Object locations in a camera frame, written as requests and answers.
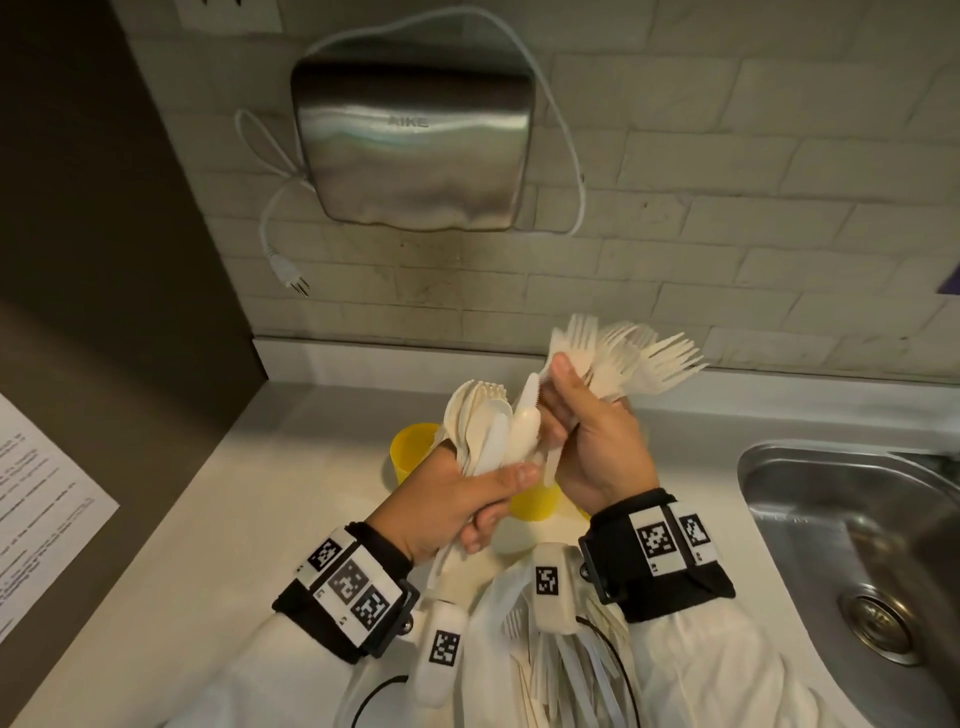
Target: white sleeve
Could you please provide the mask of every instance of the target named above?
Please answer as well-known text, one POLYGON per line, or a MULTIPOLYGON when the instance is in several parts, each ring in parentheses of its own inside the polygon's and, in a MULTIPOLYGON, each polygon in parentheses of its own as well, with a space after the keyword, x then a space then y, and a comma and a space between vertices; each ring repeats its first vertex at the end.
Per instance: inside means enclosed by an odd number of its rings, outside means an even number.
POLYGON ((841 725, 732 599, 631 624, 630 636, 650 728, 841 725))
POLYGON ((273 615, 166 728, 332 728, 351 673, 284 615, 273 615))

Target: fingernail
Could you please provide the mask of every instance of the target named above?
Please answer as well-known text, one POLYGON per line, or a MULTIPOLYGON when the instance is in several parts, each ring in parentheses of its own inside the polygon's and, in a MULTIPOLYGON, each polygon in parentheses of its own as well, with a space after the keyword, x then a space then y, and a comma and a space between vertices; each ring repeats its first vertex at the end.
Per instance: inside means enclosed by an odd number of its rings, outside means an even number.
POLYGON ((533 485, 540 479, 540 467, 533 463, 523 463, 517 470, 516 479, 524 488, 533 485))
POLYGON ((553 360, 559 374, 563 376, 573 374, 573 365, 570 364, 570 358, 565 353, 555 354, 553 360))

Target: person's right hand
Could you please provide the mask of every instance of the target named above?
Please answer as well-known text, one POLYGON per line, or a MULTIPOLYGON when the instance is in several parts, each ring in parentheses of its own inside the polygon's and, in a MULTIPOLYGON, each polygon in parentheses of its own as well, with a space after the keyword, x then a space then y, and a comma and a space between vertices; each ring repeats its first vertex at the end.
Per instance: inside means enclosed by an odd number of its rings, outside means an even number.
POLYGON ((566 354, 553 357, 550 376, 540 388, 540 437, 550 448, 564 446, 557 482, 566 496, 592 516, 659 488, 657 469, 626 399, 597 399, 566 354))

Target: sink drain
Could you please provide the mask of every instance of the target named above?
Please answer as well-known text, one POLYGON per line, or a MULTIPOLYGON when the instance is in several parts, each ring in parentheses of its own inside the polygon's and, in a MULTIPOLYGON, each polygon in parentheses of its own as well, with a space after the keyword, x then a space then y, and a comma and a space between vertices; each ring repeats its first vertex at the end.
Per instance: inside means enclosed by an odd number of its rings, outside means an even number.
POLYGON ((839 602, 847 626, 876 654, 898 665, 920 664, 918 641, 901 604, 868 586, 845 592, 839 602))

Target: white paper sheet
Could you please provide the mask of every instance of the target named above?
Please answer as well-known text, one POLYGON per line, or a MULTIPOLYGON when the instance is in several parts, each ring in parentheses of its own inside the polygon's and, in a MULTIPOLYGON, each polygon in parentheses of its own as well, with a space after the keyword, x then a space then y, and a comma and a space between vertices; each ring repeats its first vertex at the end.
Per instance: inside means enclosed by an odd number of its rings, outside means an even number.
POLYGON ((0 395, 0 642, 117 507, 0 395))

